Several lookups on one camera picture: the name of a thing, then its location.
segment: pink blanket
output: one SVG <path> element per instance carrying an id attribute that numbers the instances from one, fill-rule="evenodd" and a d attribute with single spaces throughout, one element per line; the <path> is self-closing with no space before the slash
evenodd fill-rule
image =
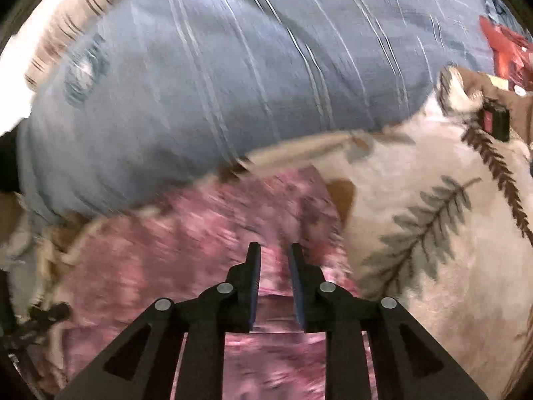
<path id="1" fill-rule="evenodd" d="M 195 298 L 242 263 L 250 242 L 262 245 L 254 332 L 228 335 L 224 398 L 324 398 L 323 334 L 295 323 L 286 249 L 307 248 L 327 280 L 356 294 L 339 235 L 340 222 L 314 168 L 236 184 L 172 190 L 150 214 L 105 222 L 86 241 L 63 287 L 73 320 L 63 329 L 71 378 L 155 299 Z"/>

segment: wrinkled fabric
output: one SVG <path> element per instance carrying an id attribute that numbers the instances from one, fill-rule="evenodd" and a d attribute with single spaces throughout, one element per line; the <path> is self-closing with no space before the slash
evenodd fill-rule
<path id="1" fill-rule="evenodd" d="M 36 91 L 38 86 L 49 76 L 55 65 L 61 60 L 65 50 L 75 41 L 80 34 L 92 23 L 95 22 L 104 13 L 107 13 L 113 5 L 117 4 L 119 0 L 63 0 L 56 8 L 49 25 L 44 30 L 44 33 L 35 49 L 31 65 L 26 70 L 26 81 L 28 86 Z M 456 5 L 463 6 L 468 10 L 472 10 L 474 16 L 475 10 L 469 6 L 472 0 L 454 0 Z M 485 7 L 487 14 L 496 23 L 515 30 L 523 34 L 520 25 L 514 19 L 511 11 L 503 4 L 501 0 L 485 0 Z M 420 6 L 424 7 L 426 2 L 420 0 Z M 446 7 L 443 11 L 447 13 L 449 10 L 457 10 L 457 7 Z"/>
<path id="2" fill-rule="evenodd" d="M 109 214 L 281 140 L 401 122 L 450 61 L 492 71 L 484 13 L 484 0 L 122 0 L 68 30 L 78 39 L 21 126 L 27 204 L 47 222 Z"/>
<path id="3" fill-rule="evenodd" d="M 227 335 L 224 398 L 323 399 L 325 339 L 295 322 L 287 248 L 300 242 L 327 280 L 357 295 L 339 219 L 314 168 L 231 185 L 174 190 L 143 212 L 106 220 L 86 238 L 59 294 L 72 378 L 155 299 L 197 297 L 262 245 L 258 314 L 250 335 Z"/>
<path id="4" fill-rule="evenodd" d="M 467 81 L 465 77 L 464 88 L 471 93 L 474 86 Z M 404 284 L 397 298 L 490 400 L 502 400 L 531 359 L 532 250 L 487 164 L 461 141 L 463 132 L 464 127 L 442 115 L 433 95 L 418 116 L 387 133 L 307 137 L 253 152 L 247 167 L 254 175 L 272 175 L 284 167 L 312 164 L 327 182 L 341 178 L 355 185 L 343 236 L 363 294 L 369 290 L 360 279 L 384 266 L 379 255 L 388 248 L 385 242 L 407 232 L 395 218 L 414 220 L 414 212 L 429 208 L 435 188 L 444 185 L 443 176 L 461 185 L 474 180 L 467 188 L 471 208 L 463 209 L 464 224 L 456 224 L 457 234 L 449 230 L 453 257 L 441 260 L 431 251 L 436 278 L 427 275 L 424 262 L 415 264 L 419 287 Z M 353 154 L 354 146 L 362 151 L 359 155 Z M 533 181 L 526 144 L 511 139 L 494 141 L 494 147 L 513 172 L 531 219 Z"/>

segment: bedding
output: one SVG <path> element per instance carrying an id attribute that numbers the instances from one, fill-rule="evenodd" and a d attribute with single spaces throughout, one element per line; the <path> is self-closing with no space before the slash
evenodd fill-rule
<path id="1" fill-rule="evenodd" d="M 493 67 L 484 0 L 83 1 L 94 18 L 61 24 L 76 40 L 51 45 L 64 58 L 19 133 L 42 223 L 143 203 L 282 140 L 379 130 L 449 61 Z"/>
<path id="2" fill-rule="evenodd" d="M 16 194 L 0 192 L 0 264 L 2 264 L 4 245 L 10 240 L 23 215 Z"/>
<path id="3" fill-rule="evenodd" d="M 223 398 L 323 398 L 325 337 L 299 332 L 286 250 L 300 242 L 327 280 L 357 294 L 339 226 L 313 168 L 171 190 L 148 207 L 104 220 L 76 244 L 76 267 L 55 292 L 74 310 L 53 334 L 61 339 L 55 366 L 72 378 L 155 299 L 197 297 L 259 242 L 257 319 L 252 334 L 226 337 Z"/>
<path id="4" fill-rule="evenodd" d="M 42 37 L 39 40 L 31 65 L 26 71 L 26 81 L 30 88 L 37 90 L 39 85 L 49 76 L 54 66 L 61 60 L 64 55 L 65 49 L 83 32 L 86 28 L 92 25 L 102 14 L 111 10 L 120 0 L 63 0 L 57 6 L 52 19 L 49 21 L 49 25 Z M 427 0 L 414 0 L 418 2 L 419 7 L 417 10 L 420 13 L 424 12 L 424 7 Z M 484 5 L 484 11 L 477 14 L 485 14 L 491 17 L 496 23 L 503 23 L 508 27 L 515 29 L 518 33 L 522 34 L 520 26 L 511 15 L 510 11 L 500 0 L 452 0 L 455 2 L 455 6 L 447 7 L 446 4 L 442 5 L 440 12 L 443 13 L 443 17 L 446 18 L 450 15 L 454 16 L 455 25 L 449 25 L 446 23 L 443 25 L 445 30 L 455 29 L 468 29 L 469 24 L 475 23 L 476 12 L 481 9 L 481 5 Z M 375 1 L 378 4 L 377 10 L 380 11 L 381 7 L 388 2 Z M 456 16 L 461 13 L 461 16 L 465 16 L 468 19 L 466 25 L 463 26 L 461 20 Z M 408 24 L 405 23 L 404 27 L 408 29 Z M 439 34 L 441 33 L 441 25 L 438 24 Z M 428 49 L 428 53 L 431 55 L 434 50 Z"/>

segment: fern leaf pattern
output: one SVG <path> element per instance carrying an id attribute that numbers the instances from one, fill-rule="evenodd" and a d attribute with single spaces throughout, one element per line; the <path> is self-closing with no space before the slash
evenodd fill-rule
<path id="1" fill-rule="evenodd" d="M 420 193 L 423 207 L 409 207 L 410 215 L 394 216 L 404 232 L 382 236 L 380 241 L 387 248 L 364 262 L 371 267 L 359 281 L 365 298 L 399 296 L 407 288 L 420 292 L 418 274 L 424 271 L 436 280 L 438 262 L 454 258 L 450 232 L 458 234 L 457 224 L 465 222 L 464 209 L 472 209 L 466 190 L 481 179 L 464 185 L 449 176 L 441 179 L 443 185 L 433 187 L 432 193 Z"/>
<path id="2" fill-rule="evenodd" d="M 533 232 L 529 228 L 528 217 L 522 207 L 516 181 L 513 179 L 513 173 L 509 170 L 501 153 L 496 150 L 485 132 L 475 126 L 468 127 L 461 137 L 461 141 L 478 152 L 483 163 L 489 167 L 492 178 L 497 182 L 498 189 L 503 192 L 507 204 L 511 208 L 511 213 L 516 221 L 516 226 L 522 232 L 522 237 L 527 237 L 533 246 Z"/>

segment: brown fabric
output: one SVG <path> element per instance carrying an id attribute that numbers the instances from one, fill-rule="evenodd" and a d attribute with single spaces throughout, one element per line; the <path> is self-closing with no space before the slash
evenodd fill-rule
<path id="1" fill-rule="evenodd" d="M 81 230 L 89 222 L 82 214 L 71 212 L 65 217 L 65 224 L 52 228 L 52 243 L 59 251 L 66 253 L 78 237 Z"/>
<path id="2" fill-rule="evenodd" d="M 344 226 L 348 219 L 348 214 L 352 208 L 355 195 L 355 185 L 348 179 L 338 179 L 329 182 L 326 188 L 331 197 L 331 201 L 337 208 L 338 216 Z"/>
<path id="3" fill-rule="evenodd" d="M 242 162 L 249 162 L 247 157 L 240 158 Z M 238 180 L 239 176 L 247 174 L 247 168 L 239 161 L 231 161 L 230 164 L 223 164 L 219 167 L 219 181 L 221 183 L 228 183 L 233 180 Z"/>
<path id="4" fill-rule="evenodd" d="M 7 242 L 15 231 L 24 209 L 19 204 L 17 195 L 0 192 L 0 244 Z"/>
<path id="5" fill-rule="evenodd" d="M 479 90 L 490 99 L 495 99 L 509 108 L 511 113 L 511 127 L 518 133 L 526 144 L 532 141 L 533 126 L 533 96 L 521 97 L 515 92 L 509 92 L 495 87 L 485 73 L 474 72 L 465 68 L 457 68 L 463 78 L 464 90 L 467 95 Z"/>

